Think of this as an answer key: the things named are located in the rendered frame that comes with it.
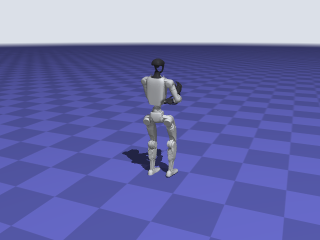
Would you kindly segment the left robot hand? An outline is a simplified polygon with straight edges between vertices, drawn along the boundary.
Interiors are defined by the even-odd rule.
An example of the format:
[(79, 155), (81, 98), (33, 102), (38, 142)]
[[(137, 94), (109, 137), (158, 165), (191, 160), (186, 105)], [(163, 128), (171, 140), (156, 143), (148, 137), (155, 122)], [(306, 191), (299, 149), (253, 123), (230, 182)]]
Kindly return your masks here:
[(169, 97), (169, 98), (165, 99), (164, 104), (166, 104), (166, 103), (167, 103), (167, 104), (169, 104), (169, 105), (176, 105), (176, 104), (178, 104), (178, 103), (174, 103), (174, 101), (173, 101), (172, 97), (173, 97), (173, 96), (171, 96), (171, 97)]

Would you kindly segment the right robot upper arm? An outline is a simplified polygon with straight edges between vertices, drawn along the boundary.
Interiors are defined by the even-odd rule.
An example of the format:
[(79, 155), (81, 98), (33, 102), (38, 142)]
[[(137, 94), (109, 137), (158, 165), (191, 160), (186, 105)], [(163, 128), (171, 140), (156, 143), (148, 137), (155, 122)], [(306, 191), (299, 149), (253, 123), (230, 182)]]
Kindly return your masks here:
[(173, 99), (174, 103), (180, 102), (180, 99), (179, 99), (178, 92), (176, 90), (174, 81), (171, 80), (171, 79), (165, 79), (164, 83), (165, 83), (165, 86), (167, 88), (169, 88), (169, 91), (171, 92), (171, 94), (173, 96), (172, 99)]

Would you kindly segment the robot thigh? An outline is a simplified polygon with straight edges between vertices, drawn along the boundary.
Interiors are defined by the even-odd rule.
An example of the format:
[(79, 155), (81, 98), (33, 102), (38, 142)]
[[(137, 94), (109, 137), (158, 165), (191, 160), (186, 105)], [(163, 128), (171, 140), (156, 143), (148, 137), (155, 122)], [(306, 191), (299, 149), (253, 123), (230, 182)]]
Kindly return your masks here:
[(162, 121), (166, 126), (166, 129), (169, 135), (169, 141), (167, 142), (167, 147), (169, 149), (172, 149), (172, 142), (177, 143), (177, 128), (176, 128), (175, 120), (172, 115), (163, 115)]
[(151, 122), (151, 116), (150, 114), (147, 114), (144, 119), (143, 123), (146, 125), (150, 141), (149, 141), (149, 147), (151, 149), (155, 149), (158, 145), (157, 143), (157, 127), (155, 122)]

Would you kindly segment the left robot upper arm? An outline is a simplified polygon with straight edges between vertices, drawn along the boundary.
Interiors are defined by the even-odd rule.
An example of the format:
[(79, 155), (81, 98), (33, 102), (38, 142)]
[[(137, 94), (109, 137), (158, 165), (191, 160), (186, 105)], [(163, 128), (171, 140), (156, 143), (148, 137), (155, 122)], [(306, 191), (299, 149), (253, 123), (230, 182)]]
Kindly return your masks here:
[(146, 98), (147, 98), (147, 78), (148, 76), (145, 76), (144, 78), (141, 79), (141, 84), (143, 85)]

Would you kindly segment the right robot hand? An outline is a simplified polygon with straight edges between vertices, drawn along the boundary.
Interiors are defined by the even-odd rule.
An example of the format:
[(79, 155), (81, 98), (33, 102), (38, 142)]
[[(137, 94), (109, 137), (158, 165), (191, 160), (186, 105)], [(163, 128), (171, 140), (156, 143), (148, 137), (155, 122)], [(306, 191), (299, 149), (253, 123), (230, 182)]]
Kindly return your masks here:
[(181, 90), (182, 90), (182, 85), (181, 85), (178, 81), (176, 81), (176, 83), (177, 83), (177, 85), (176, 85), (175, 83), (174, 83), (174, 85), (175, 85), (175, 87), (176, 87), (177, 94), (180, 95), (180, 92), (181, 92)]

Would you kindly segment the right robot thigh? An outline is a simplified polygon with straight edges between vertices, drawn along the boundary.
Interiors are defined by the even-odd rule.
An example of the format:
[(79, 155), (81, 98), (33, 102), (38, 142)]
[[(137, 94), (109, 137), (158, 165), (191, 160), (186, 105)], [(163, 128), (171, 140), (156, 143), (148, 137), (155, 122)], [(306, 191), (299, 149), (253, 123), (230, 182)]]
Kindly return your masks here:
[(167, 147), (169, 149), (172, 149), (172, 142), (177, 143), (177, 128), (176, 128), (175, 120), (172, 115), (163, 115), (162, 121), (166, 126), (166, 129), (169, 135), (169, 141), (167, 142)]

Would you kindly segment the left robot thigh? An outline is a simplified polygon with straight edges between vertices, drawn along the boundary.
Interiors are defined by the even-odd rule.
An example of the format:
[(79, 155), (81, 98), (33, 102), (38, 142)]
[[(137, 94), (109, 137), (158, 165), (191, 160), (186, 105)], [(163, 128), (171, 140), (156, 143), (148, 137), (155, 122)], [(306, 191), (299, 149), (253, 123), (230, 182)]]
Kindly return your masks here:
[(157, 143), (157, 127), (155, 122), (151, 122), (151, 116), (150, 114), (147, 114), (144, 119), (143, 123), (146, 125), (150, 141), (149, 141), (149, 147), (151, 149), (155, 149), (158, 145)]

